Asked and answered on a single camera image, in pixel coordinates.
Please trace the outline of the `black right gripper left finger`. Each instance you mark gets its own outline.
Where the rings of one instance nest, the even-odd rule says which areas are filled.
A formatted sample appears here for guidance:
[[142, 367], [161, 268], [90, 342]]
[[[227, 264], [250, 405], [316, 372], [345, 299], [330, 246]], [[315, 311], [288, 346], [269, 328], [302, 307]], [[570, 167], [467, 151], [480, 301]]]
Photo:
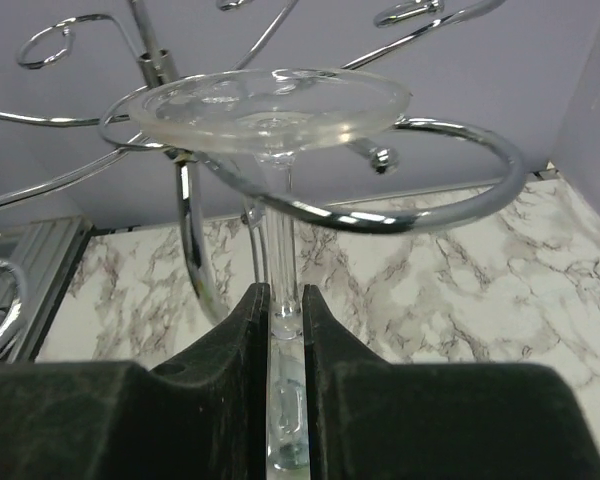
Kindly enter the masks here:
[[0, 479], [262, 479], [270, 290], [160, 365], [0, 364]]

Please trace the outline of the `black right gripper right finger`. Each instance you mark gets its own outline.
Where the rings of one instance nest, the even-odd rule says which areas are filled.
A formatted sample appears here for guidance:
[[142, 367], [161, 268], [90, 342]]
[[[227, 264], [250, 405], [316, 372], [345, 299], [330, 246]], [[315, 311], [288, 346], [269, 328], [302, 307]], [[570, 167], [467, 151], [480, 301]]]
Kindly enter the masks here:
[[392, 364], [302, 300], [315, 479], [600, 479], [577, 400], [532, 363]]

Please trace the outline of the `clear wine glass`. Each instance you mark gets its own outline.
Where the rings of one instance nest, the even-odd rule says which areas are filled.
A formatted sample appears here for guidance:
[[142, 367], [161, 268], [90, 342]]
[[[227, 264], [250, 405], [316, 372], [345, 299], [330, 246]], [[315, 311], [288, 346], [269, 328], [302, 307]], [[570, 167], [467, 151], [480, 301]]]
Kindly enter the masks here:
[[[188, 77], [129, 105], [143, 133], [207, 154], [251, 154], [269, 193], [292, 190], [301, 151], [347, 144], [390, 128], [408, 89], [384, 77], [340, 69], [242, 70]], [[310, 463], [301, 301], [294, 222], [265, 210], [271, 296], [269, 462], [278, 470]]]

